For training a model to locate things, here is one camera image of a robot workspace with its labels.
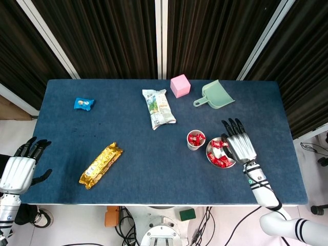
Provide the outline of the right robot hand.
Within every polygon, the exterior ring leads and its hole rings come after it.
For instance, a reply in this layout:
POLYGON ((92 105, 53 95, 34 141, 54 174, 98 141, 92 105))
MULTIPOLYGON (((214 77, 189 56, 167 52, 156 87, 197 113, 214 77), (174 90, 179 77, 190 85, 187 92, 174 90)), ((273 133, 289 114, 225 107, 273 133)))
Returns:
POLYGON ((221 139, 228 144, 232 158, 243 165, 255 162, 257 154, 241 121, 229 118, 228 122, 221 122, 227 132, 221 135, 221 139))

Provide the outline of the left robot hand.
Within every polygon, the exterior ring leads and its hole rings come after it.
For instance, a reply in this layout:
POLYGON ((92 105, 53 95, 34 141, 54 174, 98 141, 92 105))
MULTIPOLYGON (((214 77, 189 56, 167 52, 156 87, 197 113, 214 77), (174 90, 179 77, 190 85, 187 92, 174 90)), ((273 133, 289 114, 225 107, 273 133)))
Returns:
POLYGON ((34 177, 34 172, 44 150, 50 144, 51 141, 37 141, 34 136, 9 157, 1 168, 1 193, 22 195, 31 186, 45 181, 51 175, 52 169, 48 169, 40 177, 34 177))

